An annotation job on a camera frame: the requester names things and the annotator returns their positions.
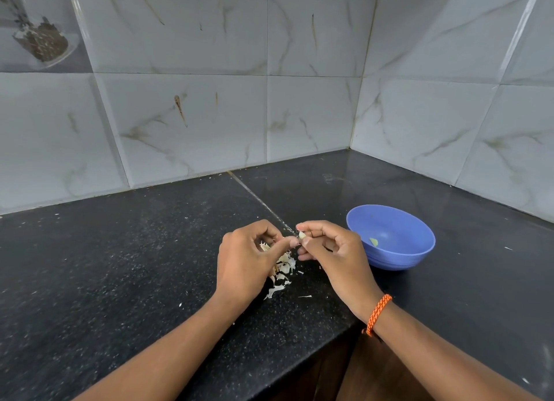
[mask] orange bracelet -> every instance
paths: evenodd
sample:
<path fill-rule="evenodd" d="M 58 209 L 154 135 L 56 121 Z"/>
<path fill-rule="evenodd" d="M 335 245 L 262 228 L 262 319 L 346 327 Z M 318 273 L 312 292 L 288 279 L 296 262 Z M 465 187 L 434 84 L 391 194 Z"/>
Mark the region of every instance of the orange bracelet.
<path fill-rule="evenodd" d="M 385 305 L 392 300 L 391 295 L 384 295 L 375 309 L 373 310 L 373 313 L 370 316 L 370 320 L 367 321 L 367 328 L 366 328 L 366 334 L 369 336 L 373 335 L 373 326 L 377 322 L 377 318 L 379 318 L 379 315 L 381 314 L 381 311 L 384 309 Z"/>

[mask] tile wall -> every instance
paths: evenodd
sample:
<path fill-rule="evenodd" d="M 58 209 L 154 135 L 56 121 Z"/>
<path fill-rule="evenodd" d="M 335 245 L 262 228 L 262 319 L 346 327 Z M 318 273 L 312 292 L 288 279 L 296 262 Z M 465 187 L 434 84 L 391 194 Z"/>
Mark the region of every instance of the tile wall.
<path fill-rule="evenodd" d="M 0 214 L 350 145 L 376 0 L 13 1 Z"/>
<path fill-rule="evenodd" d="M 377 0 L 351 147 L 554 221 L 554 0 Z"/>

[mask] plastic bowl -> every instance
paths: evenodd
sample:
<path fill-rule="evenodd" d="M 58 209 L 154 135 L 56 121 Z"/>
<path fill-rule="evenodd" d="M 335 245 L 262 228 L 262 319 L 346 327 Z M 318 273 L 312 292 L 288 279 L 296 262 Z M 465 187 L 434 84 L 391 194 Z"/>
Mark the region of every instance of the plastic bowl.
<path fill-rule="evenodd" d="M 409 269 L 435 247 L 435 235 L 424 222 L 394 207 L 355 207 L 346 215 L 346 224 L 362 238 L 369 263 L 383 270 Z M 377 239 L 377 246 L 370 238 Z"/>

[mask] right hand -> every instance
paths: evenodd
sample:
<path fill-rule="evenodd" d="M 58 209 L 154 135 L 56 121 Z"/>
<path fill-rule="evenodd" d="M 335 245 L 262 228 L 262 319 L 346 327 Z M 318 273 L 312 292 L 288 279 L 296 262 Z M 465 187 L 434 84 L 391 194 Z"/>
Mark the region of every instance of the right hand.
<path fill-rule="evenodd" d="M 306 234 L 298 259 L 319 261 L 338 297 L 367 323 L 383 292 L 373 278 L 360 236 L 328 221 L 303 222 L 296 229 Z"/>

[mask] black granite countertop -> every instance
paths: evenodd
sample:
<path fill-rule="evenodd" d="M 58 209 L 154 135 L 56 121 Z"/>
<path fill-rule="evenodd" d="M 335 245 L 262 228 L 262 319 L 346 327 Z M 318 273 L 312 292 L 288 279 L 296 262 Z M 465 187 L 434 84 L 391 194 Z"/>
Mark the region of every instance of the black granite countertop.
<path fill-rule="evenodd" d="M 291 227 L 344 225 L 366 203 L 424 220 L 437 246 L 407 272 L 374 270 L 380 286 L 554 400 L 554 225 L 353 151 L 235 173 Z M 0 399 L 71 399 L 169 332 L 215 289 L 224 233 L 263 217 L 284 228 L 228 174 L 4 215 Z M 251 399 L 359 325 L 316 263 L 301 270 L 253 302 L 181 399 Z"/>

